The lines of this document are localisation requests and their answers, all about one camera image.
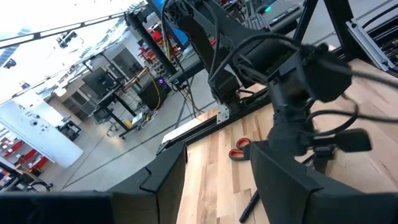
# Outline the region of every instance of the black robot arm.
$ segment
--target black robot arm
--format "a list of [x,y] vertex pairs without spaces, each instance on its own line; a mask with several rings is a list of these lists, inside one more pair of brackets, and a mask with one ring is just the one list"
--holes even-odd
[[[249,150],[270,223],[398,222],[396,194],[365,194],[323,174],[335,148],[345,152],[371,150],[366,131],[345,130],[358,117],[357,106],[343,125],[323,133],[314,130],[309,118],[313,103],[347,98],[344,91],[351,85],[346,72],[325,66],[349,70],[327,45],[304,46],[264,30],[248,29],[212,0],[174,1],[166,9],[167,18],[188,35],[208,70],[218,103],[227,105],[231,113],[241,109],[237,78],[245,87],[254,83],[267,87],[274,126],[267,140],[253,142]],[[213,65],[214,50],[207,34],[217,36],[217,32],[229,54],[223,61],[216,58]],[[236,76],[224,70],[227,63]],[[294,160],[309,149],[314,151],[315,170]]]

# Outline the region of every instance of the table leg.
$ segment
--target table leg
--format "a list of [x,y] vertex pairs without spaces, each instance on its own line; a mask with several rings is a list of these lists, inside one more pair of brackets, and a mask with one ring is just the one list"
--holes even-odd
[[115,95],[115,98],[118,99],[118,101],[120,102],[120,104],[122,104],[122,105],[124,106],[124,108],[125,108],[126,110],[128,110],[128,112],[130,112],[133,116],[137,116],[137,115],[135,114],[135,112],[129,107],[129,105],[128,105],[124,100],[122,100],[122,98],[120,98],[120,96]]
[[107,107],[105,107],[104,110],[105,110],[109,115],[111,115],[111,117],[112,117],[118,124],[120,124],[120,126],[121,126],[124,130],[126,130],[126,131],[129,130],[129,128],[128,128],[128,127],[127,127],[115,114],[113,114],[112,111],[110,111]]

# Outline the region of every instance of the wooden tabletop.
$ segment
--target wooden tabletop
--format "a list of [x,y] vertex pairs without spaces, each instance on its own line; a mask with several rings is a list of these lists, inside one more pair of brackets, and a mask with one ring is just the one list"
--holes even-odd
[[[395,79],[360,60],[352,61],[351,65],[355,70]],[[256,88],[258,90],[260,86],[252,86],[252,90]],[[398,116],[396,90],[355,78],[346,94],[359,103],[364,114]],[[312,111],[327,108],[352,110],[353,105],[339,98],[327,104],[315,103]],[[216,113],[216,109],[206,112],[168,133],[164,141]],[[272,106],[267,105],[188,146],[188,164],[177,223],[239,223],[238,219],[255,192],[256,185],[250,162],[231,161],[227,154],[239,138],[248,137],[254,141],[265,139],[273,125],[272,114]],[[335,128],[346,119],[342,116],[320,116],[315,118],[315,126],[325,131]],[[358,127],[368,131],[373,150],[352,154],[337,151],[335,160],[328,164],[326,174],[363,192],[398,191],[398,126],[358,120],[352,128]],[[296,160],[302,161],[304,157],[297,157]],[[262,203],[257,204],[246,223],[268,223]]]

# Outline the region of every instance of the chair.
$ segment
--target chair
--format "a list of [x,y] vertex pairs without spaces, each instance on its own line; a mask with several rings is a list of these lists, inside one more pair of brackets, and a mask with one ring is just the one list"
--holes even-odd
[[108,130],[106,132],[107,137],[111,137],[108,134],[110,131],[112,131],[112,132],[118,131],[118,127],[116,126],[116,123],[111,121],[111,118],[112,118],[111,115],[109,115],[104,109],[98,110],[98,111],[94,110],[92,117],[94,118],[94,122],[97,125],[105,123],[105,122],[111,123],[111,126],[108,128]]

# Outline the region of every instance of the gray floor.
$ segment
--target gray floor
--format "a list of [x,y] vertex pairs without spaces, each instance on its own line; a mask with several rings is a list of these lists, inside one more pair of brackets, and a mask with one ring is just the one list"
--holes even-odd
[[[350,0],[350,3],[354,16],[363,24],[381,11],[397,4],[398,0]],[[368,29],[396,14],[397,11],[392,11],[371,24]],[[323,1],[319,1],[303,41],[316,44],[326,42],[338,47],[340,44],[333,31],[325,5]],[[193,78],[192,93],[201,110],[206,111],[215,106],[207,85],[206,71],[201,71]],[[116,104],[114,107],[120,118],[131,118],[120,105]],[[188,109],[182,95],[169,95],[159,109],[156,119],[145,129],[128,134],[125,141],[117,136],[109,138],[105,135],[109,124],[96,126],[92,120],[88,120],[81,126],[83,133],[75,140],[84,150],[84,154],[67,169],[52,165],[41,178],[54,183],[55,190],[107,190],[153,160],[164,135],[192,119],[190,111],[192,112],[192,108]]]

